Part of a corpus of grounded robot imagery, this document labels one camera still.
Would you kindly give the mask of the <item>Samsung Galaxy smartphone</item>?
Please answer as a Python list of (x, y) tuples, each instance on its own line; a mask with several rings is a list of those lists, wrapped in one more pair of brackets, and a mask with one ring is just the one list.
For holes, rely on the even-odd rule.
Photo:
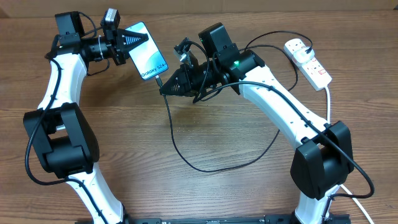
[(149, 38), (147, 41), (129, 52), (130, 57), (143, 80), (148, 80), (168, 70), (169, 66), (167, 65), (167, 62), (143, 22), (138, 22), (133, 26), (128, 27), (126, 30), (147, 34)]

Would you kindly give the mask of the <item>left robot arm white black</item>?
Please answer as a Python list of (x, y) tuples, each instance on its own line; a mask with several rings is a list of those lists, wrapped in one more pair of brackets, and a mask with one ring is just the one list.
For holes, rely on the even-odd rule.
[(55, 15), (58, 34), (45, 55), (51, 66), (47, 91), (37, 109), (23, 117), (29, 137), (25, 171), (38, 185), (69, 185), (88, 209), (90, 223), (133, 223), (100, 171), (98, 140), (80, 109), (80, 95), (91, 62), (122, 65), (149, 37), (120, 29), (119, 12), (112, 8), (90, 32), (83, 16), (80, 11)]

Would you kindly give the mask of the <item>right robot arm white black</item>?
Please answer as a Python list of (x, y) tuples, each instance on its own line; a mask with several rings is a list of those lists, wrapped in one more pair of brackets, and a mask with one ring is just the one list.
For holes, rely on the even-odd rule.
[(240, 223), (349, 223), (348, 215), (330, 212), (332, 201), (352, 171), (351, 133), (341, 121), (331, 124), (297, 100), (273, 76), (270, 68), (249, 43), (239, 49), (222, 23), (199, 33), (197, 47), (206, 60), (198, 63), (183, 39), (174, 52), (181, 66), (166, 83), (162, 96), (186, 96), (194, 102), (209, 100), (230, 87), (254, 103), (284, 134), (294, 149), (291, 177), (300, 190), (299, 202), (290, 214), (240, 218)]

